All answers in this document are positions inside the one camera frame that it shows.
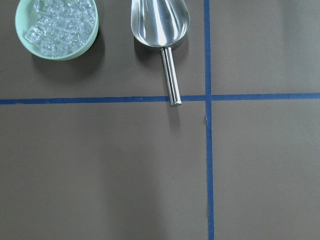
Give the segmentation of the green bowl of ice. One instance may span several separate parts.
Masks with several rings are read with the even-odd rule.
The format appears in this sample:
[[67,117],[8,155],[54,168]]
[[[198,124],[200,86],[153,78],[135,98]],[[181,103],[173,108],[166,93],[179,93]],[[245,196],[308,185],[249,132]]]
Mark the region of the green bowl of ice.
[[99,15],[93,0],[21,0],[15,30],[33,55],[67,61],[84,54],[96,40]]

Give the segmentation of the steel ice scoop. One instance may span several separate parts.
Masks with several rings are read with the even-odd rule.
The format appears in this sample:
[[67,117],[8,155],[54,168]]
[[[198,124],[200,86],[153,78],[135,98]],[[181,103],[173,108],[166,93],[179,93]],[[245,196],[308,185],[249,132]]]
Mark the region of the steel ice scoop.
[[130,26],[134,38],[160,52],[170,106],[182,104],[173,49],[185,38],[190,14],[183,0],[132,0]]

